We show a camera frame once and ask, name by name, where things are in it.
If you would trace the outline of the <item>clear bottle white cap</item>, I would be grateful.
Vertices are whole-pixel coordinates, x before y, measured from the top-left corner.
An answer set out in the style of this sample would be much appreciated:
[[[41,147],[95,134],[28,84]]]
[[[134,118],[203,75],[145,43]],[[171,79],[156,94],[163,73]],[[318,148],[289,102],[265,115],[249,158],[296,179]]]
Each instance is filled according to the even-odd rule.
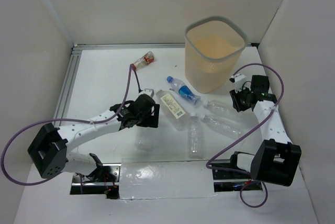
[[[138,128],[135,146],[142,151],[152,151],[155,147],[155,128]]]

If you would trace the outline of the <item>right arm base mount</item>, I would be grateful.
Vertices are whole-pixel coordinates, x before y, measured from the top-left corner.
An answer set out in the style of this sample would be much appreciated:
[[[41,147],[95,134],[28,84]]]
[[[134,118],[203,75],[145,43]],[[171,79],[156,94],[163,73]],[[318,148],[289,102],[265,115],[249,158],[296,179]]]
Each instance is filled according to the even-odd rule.
[[[210,166],[220,167],[220,168],[231,168],[230,161],[228,160],[218,160],[210,164]],[[224,171],[214,169],[213,181],[214,181],[214,192],[239,192],[240,189],[247,184],[250,184],[250,177],[246,174]],[[254,183],[247,188],[245,191],[262,191],[261,183]]]

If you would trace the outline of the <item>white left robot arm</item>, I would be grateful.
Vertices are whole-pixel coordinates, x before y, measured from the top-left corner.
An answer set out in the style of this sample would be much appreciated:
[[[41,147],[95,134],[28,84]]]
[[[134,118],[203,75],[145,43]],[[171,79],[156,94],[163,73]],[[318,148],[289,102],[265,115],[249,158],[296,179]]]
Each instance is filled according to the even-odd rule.
[[[87,155],[74,150],[100,136],[137,127],[157,128],[160,105],[147,94],[124,105],[116,104],[88,121],[55,127],[52,123],[41,127],[28,148],[41,178],[51,179],[62,172],[84,175],[99,181],[110,169],[93,153]]]

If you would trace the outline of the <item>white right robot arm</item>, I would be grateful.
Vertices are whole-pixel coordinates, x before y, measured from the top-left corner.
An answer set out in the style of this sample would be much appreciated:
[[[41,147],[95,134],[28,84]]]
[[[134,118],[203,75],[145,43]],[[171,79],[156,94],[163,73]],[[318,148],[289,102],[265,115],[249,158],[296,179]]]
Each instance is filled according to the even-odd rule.
[[[235,86],[230,91],[233,108],[238,112],[251,109],[259,123],[266,122],[260,127],[263,141],[256,154],[235,152],[228,166],[229,174],[240,178],[248,172],[253,180],[290,186],[302,151],[286,134],[275,107],[276,96],[269,92],[269,78],[254,75],[248,88],[246,77],[239,73],[233,75],[230,82]]]

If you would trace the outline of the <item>clear upright-lying bottle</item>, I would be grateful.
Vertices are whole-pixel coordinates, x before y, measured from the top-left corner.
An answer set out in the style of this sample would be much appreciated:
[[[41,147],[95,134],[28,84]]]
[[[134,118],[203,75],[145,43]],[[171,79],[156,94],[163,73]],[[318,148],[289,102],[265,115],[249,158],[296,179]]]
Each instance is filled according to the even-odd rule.
[[[197,113],[191,113],[188,121],[187,142],[188,156],[191,159],[203,159],[203,128]]]

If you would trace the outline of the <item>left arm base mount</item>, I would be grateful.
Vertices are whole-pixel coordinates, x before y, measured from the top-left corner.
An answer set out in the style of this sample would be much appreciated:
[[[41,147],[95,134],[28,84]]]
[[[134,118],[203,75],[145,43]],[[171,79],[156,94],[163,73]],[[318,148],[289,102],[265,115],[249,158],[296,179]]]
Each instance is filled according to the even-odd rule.
[[[107,199],[119,199],[121,163],[103,164],[89,176],[74,173],[70,195],[104,195]]]

